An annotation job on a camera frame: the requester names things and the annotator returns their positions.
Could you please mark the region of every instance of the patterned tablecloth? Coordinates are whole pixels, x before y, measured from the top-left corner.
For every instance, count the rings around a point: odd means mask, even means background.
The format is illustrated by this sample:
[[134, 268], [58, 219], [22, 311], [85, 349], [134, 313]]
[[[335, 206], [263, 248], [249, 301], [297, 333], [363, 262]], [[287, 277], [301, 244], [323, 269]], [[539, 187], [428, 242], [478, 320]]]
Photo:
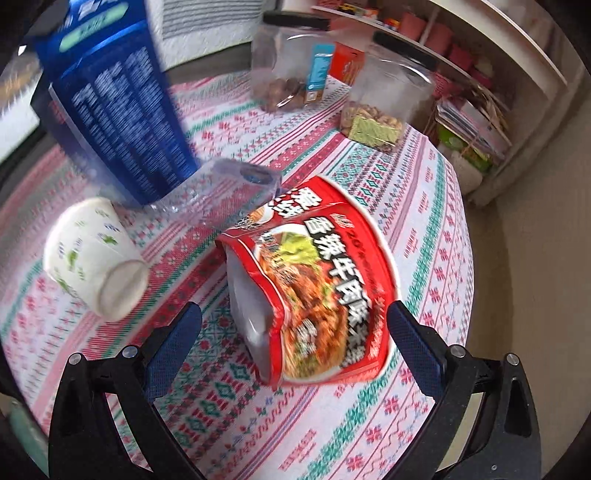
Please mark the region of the patterned tablecloth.
[[[288, 187], [323, 173], [364, 205], [394, 252], [402, 297], [447, 343], [464, 343], [473, 294], [472, 252], [456, 177], [426, 137], [409, 128], [396, 156], [347, 140], [336, 124], [348, 87], [329, 79], [322, 103], [290, 115], [259, 110], [248, 75], [174, 87], [191, 147], [281, 169]], [[48, 431], [54, 395], [72, 352], [115, 355], [168, 324], [186, 301], [203, 330], [155, 403], [175, 438], [211, 480], [381, 478], [432, 407], [401, 357], [367, 384], [280, 388], [255, 378], [230, 317], [226, 268], [214, 233], [129, 214], [132, 239], [151, 265], [150, 286], [124, 320], [105, 323], [46, 277], [41, 252], [51, 224], [93, 189], [56, 147], [0, 210], [0, 338], [25, 398]], [[114, 418], [143, 462], [116, 398]]]

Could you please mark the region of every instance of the blue gripper pad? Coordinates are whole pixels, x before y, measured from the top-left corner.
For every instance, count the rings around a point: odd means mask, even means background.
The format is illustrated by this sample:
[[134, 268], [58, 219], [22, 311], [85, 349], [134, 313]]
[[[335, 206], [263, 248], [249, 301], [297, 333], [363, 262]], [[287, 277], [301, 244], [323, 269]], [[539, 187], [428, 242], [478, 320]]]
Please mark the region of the blue gripper pad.
[[[390, 336], [421, 392], [435, 401], [440, 399], [444, 390], [445, 368], [444, 358], [436, 350], [445, 345], [441, 337], [435, 330], [419, 325], [399, 300], [388, 307], [387, 323]], [[438, 345], [429, 345], [430, 340], [437, 340]]]
[[[166, 395], [201, 331], [201, 323], [201, 309], [188, 302], [170, 325], [155, 329], [144, 343], [142, 351], [146, 347], [146, 354], [151, 355], [144, 380], [144, 395], [149, 403]], [[168, 335], [162, 341], [161, 337], [166, 333]], [[149, 352], [154, 346], [157, 350]]]

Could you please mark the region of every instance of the tablecloth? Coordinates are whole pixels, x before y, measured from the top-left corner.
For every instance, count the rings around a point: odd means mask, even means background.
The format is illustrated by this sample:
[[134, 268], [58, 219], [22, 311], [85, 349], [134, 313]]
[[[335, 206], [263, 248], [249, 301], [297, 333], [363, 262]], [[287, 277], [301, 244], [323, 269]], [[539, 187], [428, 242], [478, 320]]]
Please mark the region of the tablecloth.
[[[249, 98], [248, 75], [183, 84], [173, 96], [197, 155], [233, 157], [281, 169], [287, 187], [325, 174], [377, 220], [400, 272], [402, 297], [448, 343], [465, 343], [473, 295], [472, 252], [450, 164], [408, 128], [388, 156], [337, 130], [348, 87], [330, 79], [321, 104], [289, 115], [264, 113]], [[174, 437], [211, 480], [381, 478], [400, 457], [433, 403], [399, 354], [365, 384], [261, 385], [229, 311], [215, 232], [128, 212], [123, 222], [151, 266], [150, 285], [124, 320], [104, 322], [43, 273], [51, 224], [93, 188], [56, 147], [0, 210], [0, 338], [33, 414], [47, 432], [63, 367], [141, 344], [188, 300], [203, 330], [169, 393], [155, 402]], [[116, 398], [113, 416], [131, 458], [143, 459]]]

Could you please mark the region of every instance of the blue carton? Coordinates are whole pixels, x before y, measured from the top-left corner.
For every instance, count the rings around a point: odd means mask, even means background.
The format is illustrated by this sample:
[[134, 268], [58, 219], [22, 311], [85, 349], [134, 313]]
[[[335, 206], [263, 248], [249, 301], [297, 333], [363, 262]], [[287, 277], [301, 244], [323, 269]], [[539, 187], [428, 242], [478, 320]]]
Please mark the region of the blue carton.
[[31, 106], [114, 201], [145, 206], [193, 175], [142, 0], [70, 0], [58, 32], [34, 40], [44, 73]]

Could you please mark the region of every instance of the round table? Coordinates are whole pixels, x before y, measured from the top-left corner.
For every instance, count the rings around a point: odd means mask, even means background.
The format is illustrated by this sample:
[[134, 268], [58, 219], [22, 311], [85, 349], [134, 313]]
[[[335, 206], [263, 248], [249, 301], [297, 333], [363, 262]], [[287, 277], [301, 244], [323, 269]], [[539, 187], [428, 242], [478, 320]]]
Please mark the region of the round table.
[[[172, 90], [197, 155], [280, 169], [288, 188], [322, 173], [348, 190], [384, 233], [411, 313], [448, 344], [465, 343], [473, 266], [462, 198], [452, 167], [425, 136], [409, 127], [393, 156], [349, 141], [337, 130], [348, 87], [331, 78], [321, 104], [288, 115], [256, 107], [246, 72]], [[151, 274], [140, 304], [120, 322], [103, 321], [61, 291], [43, 273], [43, 243], [59, 214], [93, 193], [55, 147], [0, 210], [0, 338], [46, 432], [71, 353], [114, 356], [192, 300], [203, 310], [203, 329], [155, 405], [206, 477], [372, 480], [388, 471], [433, 406], [400, 355], [366, 384], [262, 385], [230, 316], [226, 268], [211, 231], [125, 215]], [[142, 464], [116, 398], [109, 403], [131, 457]]]

